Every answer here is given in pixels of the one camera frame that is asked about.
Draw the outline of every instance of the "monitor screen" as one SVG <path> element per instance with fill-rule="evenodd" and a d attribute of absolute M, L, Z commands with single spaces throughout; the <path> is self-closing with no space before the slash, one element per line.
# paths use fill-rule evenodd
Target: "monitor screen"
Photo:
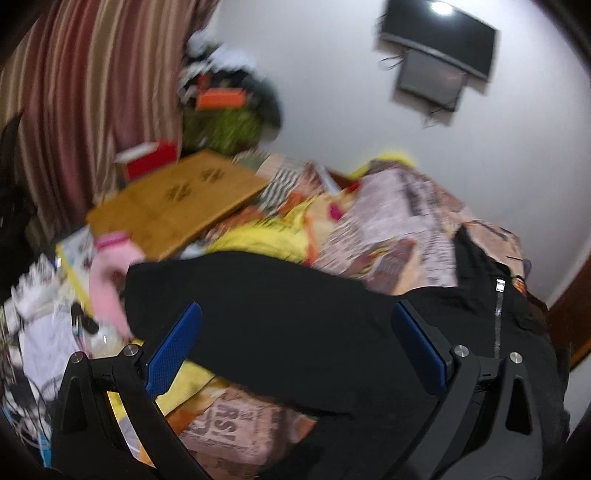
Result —
<path fill-rule="evenodd" d="M 382 38 L 448 61 L 488 79 L 496 30 L 445 2 L 390 0 Z"/>

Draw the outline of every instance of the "blue gripper pad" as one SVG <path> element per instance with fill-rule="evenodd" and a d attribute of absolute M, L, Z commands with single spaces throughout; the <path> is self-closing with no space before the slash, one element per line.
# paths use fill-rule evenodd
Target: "blue gripper pad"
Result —
<path fill-rule="evenodd" d="M 192 303 L 152 355 L 147 365 L 146 384 L 151 398 L 168 391 L 197 339 L 201 323 L 201 307 Z"/>
<path fill-rule="evenodd" d="M 392 329 L 425 391 L 438 397 L 444 395 L 453 373 L 451 345 L 445 337 L 429 326 L 407 300 L 394 307 Z"/>

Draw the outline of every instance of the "white cloth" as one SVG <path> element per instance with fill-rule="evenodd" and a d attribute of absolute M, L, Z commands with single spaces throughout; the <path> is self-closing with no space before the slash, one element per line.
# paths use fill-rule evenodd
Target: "white cloth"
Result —
<path fill-rule="evenodd" d="M 33 320 L 19 334 L 19 341 L 22 369 L 34 383 L 33 394 L 37 397 L 39 389 L 45 400 L 53 400 L 70 356 L 79 350 L 70 313 L 58 310 Z"/>

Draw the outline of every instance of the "zipper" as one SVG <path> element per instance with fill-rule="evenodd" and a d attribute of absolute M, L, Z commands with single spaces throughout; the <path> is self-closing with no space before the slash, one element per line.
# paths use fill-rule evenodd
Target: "zipper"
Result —
<path fill-rule="evenodd" d="M 495 358 L 501 355 L 501 313 L 503 312 L 503 294 L 505 280 L 496 279 L 496 310 L 495 310 Z"/>

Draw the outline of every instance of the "metal screw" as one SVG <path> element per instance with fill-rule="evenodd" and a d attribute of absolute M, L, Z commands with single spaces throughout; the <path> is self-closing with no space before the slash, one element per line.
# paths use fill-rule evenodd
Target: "metal screw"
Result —
<path fill-rule="evenodd" d="M 135 356 L 138 354 L 138 351 L 139 347 L 134 343 L 130 343 L 128 346 L 123 348 L 123 354 L 125 356 Z"/>
<path fill-rule="evenodd" d="M 517 352 L 513 352 L 509 355 L 509 358 L 514 364 L 520 364 L 523 361 L 523 357 Z"/>
<path fill-rule="evenodd" d="M 465 356 L 470 355 L 470 350 L 468 350 L 467 347 L 463 346 L 463 345 L 458 345 L 457 347 L 455 347 L 453 349 L 453 352 L 457 355 L 457 356 L 461 356 L 462 358 Z"/>
<path fill-rule="evenodd" d="M 76 352 L 73 353 L 70 357 L 70 361 L 73 364 L 79 364 L 80 362 L 82 362 L 82 359 L 84 358 L 84 353 L 83 352 Z"/>

